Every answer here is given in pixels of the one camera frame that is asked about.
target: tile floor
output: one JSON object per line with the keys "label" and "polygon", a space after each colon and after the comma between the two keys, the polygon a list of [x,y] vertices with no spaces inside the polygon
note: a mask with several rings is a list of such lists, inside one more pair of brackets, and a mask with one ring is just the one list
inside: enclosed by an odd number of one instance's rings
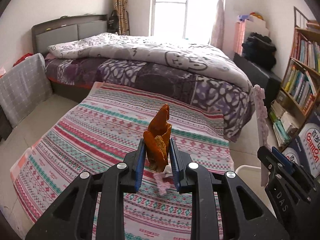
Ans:
{"label": "tile floor", "polygon": [[[39,138],[47,132],[68,110],[77,103],[53,95],[47,101],[41,103],[29,114],[12,132],[9,138],[0,142],[0,160],[4,162],[6,169],[0,170],[0,209],[9,223],[13,226],[17,216],[25,216],[17,196],[14,192],[10,179],[9,169],[23,154],[23,152],[36,143]],[[276,145],[276,137],[273,133],[271,123],[268,143]],[[235,163],[235,169],[243,164],[260,166],[257,158],[259,148],[256,115],[254,114],[248,122],[236,143],[230,143],[230,152]],[[31,222],[25,221],[20,225],[20,230],[28,231]]]}

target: window frame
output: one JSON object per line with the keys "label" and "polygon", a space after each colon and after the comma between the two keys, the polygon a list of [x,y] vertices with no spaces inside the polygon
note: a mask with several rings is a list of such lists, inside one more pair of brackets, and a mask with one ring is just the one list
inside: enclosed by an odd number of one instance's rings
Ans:
{"label": "window frame", "polygon": [[186,28],[187,28],[187,17],[188,17],[188,0],[186,2],[157,2],[156,0],[152,0],[152,8],[151,8],[151,28],[150,28],[150,35],[154,35],[154,28],[155,28],[155,11],[156,11],[156,3],[177,3],[177,4],[185,4],[186,10],[184,14],[184,26],[183,26],[183,36],[182,38],[186,38]]}

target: gray upholstered headboard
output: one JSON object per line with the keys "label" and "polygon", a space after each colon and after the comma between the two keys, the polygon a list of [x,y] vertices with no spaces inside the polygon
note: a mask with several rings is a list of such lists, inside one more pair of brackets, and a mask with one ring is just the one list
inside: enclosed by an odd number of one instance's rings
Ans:
{"label": "gray upholstered headboard", "polygon": [[107,32],[107,15],[61,17],[32,27],[33,53],[45,54],[47,47],[78,41]]}

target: bookshelf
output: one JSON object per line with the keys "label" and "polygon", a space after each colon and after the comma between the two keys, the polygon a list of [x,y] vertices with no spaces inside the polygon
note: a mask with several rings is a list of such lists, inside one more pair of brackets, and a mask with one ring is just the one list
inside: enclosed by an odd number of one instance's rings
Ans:
{"label": "bookshelf", "polygon": [[[300,25],[297,24],[297,12],[300,14]],[[294,8],[294,13],[292,49],[278,94],[278,97],[285,98],[282,107],[299,123],[291,138],[301,131],[313,109],[320,103],[320,31],[317,23],[310,22],[297,8]],[[279,149],[284,151],[287,145]]]}

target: white wall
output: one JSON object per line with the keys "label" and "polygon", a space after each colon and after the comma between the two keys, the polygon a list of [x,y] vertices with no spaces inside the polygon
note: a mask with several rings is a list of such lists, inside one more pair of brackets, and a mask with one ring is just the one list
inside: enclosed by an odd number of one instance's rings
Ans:
{"label": "white wall", "polygon": [[262,11],[264,0],[226,0],[225,1],[225,28],[222,51],[233,59],[233,41],[235,23],[238,15],[249,14],[253,11]]}
{"label": "white wall", "polygon": [[149,36],[151,0],[128,0],[130,35]]}
{"label": "white wall", "polygon": [[32,52],[31,27],[61,16],[109,13],[112,0],[11,0],[0,18],[0,67]]}
{"label": "white wall", "polygon": [[297,7],[308,19],[315,19],[304,0],[265,0],[264,17],[270,38],[276,45],[277,64],[273,72],[283,78],[288,65],[294,33],[293,6]]}
{"label": "white wall", "polygon": [[226,0],[223,52],[233,58],[233,40],[237,16],[258,11],[267,22],[270,38],[277,47],[277,64],[273,72],[280,78],[287,68],[294,31],[293,6],[314,19],[304,0]]}

